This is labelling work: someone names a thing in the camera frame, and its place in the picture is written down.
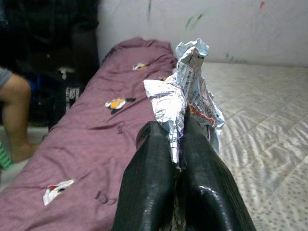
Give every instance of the person's leg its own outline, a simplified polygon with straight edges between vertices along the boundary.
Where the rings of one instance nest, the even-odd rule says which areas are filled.
[[[0,88],[0,101],[3,101],[2,121],[12,146],[12,160],[23,161],[37,148],[27,141],[30,85],[22,77],[12,74]]]

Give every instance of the aluminum foil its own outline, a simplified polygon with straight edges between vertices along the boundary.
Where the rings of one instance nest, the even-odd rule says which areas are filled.
[[[176,47],[177,72],[164,82],[145,80],[147,97],[152,103],[156,120],[169,132],[172,161],[179,163],[179,140],[183,136],[186,107],[208,134],[208,127],[216,134],[225,123],[214,96],[207,91],[201,67],[208,49],[201,39],[180,43]]]

